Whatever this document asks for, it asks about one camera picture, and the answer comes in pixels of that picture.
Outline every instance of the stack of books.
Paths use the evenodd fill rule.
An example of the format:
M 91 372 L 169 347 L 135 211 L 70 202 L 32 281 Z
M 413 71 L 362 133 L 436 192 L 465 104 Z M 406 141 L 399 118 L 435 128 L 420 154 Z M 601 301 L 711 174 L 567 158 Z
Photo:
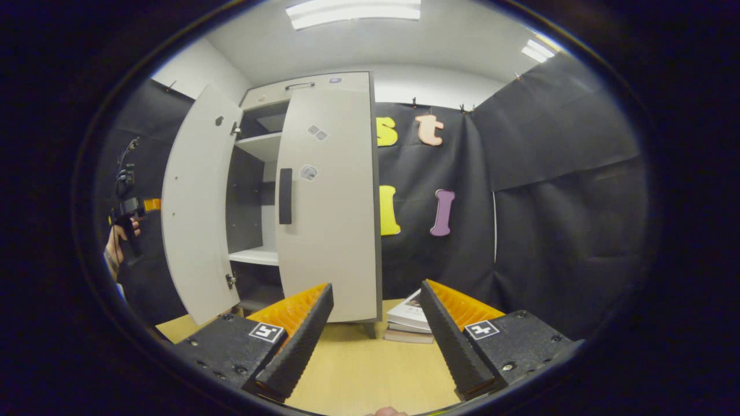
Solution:
M 433 343 L 424 311 L 419 303 L 421 289 L 388 311 L 388 329 L 383 339 L 399 342 Z

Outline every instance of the table surface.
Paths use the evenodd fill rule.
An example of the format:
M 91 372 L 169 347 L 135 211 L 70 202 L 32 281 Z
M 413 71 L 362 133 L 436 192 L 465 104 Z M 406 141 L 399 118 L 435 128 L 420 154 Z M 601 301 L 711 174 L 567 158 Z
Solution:
M 369 339 L 356 323 L 326 324 L 286 404 L 323 415 L 363 416 L 385 406 L 414 415 L 458 403 L 436 341 L 383 340 L 388 310 L 402 300 L 383 301 L 383 321 L 374 324 L 378 339 Z M 177 343 L 200 327 L 186 315 L 157 328 Z

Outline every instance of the white ceiling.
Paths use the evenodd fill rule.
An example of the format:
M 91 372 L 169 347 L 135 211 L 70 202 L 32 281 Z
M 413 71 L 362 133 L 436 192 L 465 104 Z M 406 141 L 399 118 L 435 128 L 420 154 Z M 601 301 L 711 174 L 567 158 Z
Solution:
M 357 64 L 415 64 L 508 83 L 537 63 L 521 54 L 531 31 L 472 0 L 422 0 L 421 19 L 341 21 L 296 31 L 268 0 L 207 38 L 254 85 Z

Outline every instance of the cabinet handle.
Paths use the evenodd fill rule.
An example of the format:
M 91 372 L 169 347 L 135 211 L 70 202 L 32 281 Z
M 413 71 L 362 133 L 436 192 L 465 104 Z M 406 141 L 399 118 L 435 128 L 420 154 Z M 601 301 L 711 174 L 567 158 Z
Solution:
M 280 169 L 280 194 L 277 197 L 280 204 L 278 209 L 279 224 L 293 224 L 292 188 L 293 169 Z
M 315 82 L 301 82 L 300 84 L 291 84 L 291 85 L 285 87 L 285 91 L 290 90 L 291 88 L 297 87 L 299 85 L 308 85 L 309 87 L 313 87 L 313 86 L 316 85 L 316 83 Z

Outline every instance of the white wall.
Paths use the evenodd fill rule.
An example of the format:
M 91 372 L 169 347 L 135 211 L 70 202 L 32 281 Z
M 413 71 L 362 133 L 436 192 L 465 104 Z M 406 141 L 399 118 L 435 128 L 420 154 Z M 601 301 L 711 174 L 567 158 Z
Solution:
M 239 104 L 252 83 L 205 38 L 192 43 L 159 68 L 151 78 L 190 98 L 197 99 L 214 84 Z
M 400 64 L 358 64 L 332 68 L 322 73 L 373 71 L 375 101 L 411 103 L 466 109 L 480 105 L 506 83 L 483 76 L 442 68 Z

